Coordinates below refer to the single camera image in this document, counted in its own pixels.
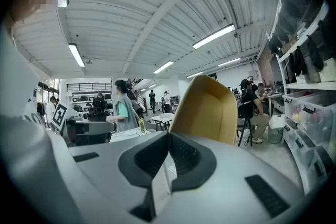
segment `corrugated metal ceiling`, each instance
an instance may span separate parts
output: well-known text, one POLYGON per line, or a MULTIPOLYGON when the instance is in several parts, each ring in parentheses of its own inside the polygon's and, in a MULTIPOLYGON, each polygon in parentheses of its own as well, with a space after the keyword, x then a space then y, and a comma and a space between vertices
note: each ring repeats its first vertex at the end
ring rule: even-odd
POLYGON ((265 31, 272 27, 277 4, 277 0, 178 0, 166 8, 171 1, 69 0, 63 22, 55 9, 41 11, 18 24, 14 37, 32 56, 30 61, 39 62, 51 77, 153 78, 153 71, 168 60, 175 61, 172 72, 190 74, 242 52, 258 54, 255 48, 266 42, 265 31), (192 44, 234 23, 230 6, 240 37, 230 35, 194 50, 192 44), (153 24, 155 13, 163 16, 153 24), (248 28, 259 22, 260 26, 248 28), (146 27, 150 31, 144 35, 146 27), (68 42, 75 42, 92 64, 80 69, 68 42))

